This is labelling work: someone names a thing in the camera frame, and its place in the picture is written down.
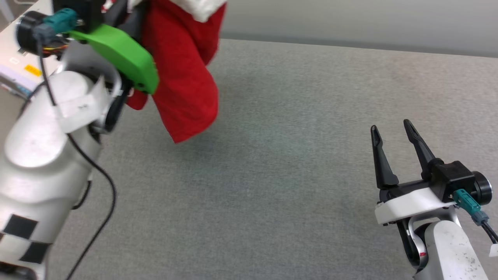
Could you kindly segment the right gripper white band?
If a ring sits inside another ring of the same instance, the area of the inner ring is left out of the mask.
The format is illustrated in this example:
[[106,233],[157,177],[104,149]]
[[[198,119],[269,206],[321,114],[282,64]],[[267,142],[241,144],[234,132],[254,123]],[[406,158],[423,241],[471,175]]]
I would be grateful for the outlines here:
[[[403,124],[409,142],[416,150],[422,169],[421,178],[424,181],[431,181],[432,168],[444,162],[441,158],[434,156],[409,119],[404,119]],[[389,224],[416,217],[420,220],[438,218],[458,224],[455,202],[442,202],[431,190],[428,182],[419,180],[398,186],[399,179],[388,163],[383,149],[384,143],[377,126],[373,125],[370,128],[370,135],[376,183],[377,188],[380,189],[379,201],[375,206],[377,223]]]

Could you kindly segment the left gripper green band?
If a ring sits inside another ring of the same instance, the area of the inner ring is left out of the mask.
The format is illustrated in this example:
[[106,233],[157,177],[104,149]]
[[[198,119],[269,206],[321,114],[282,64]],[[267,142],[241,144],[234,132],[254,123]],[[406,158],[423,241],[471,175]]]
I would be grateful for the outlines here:
[[103,13],[103,0],[54,0],[55,14],[71,9],[82,25],[65,33],[69,38],[88,44],[132,81],[135,89],[154,94],[160,82],[156,64],[149,51],[142,46],[142,27],[150,1],[144,0],[128,11],[129,0],[114,0]]

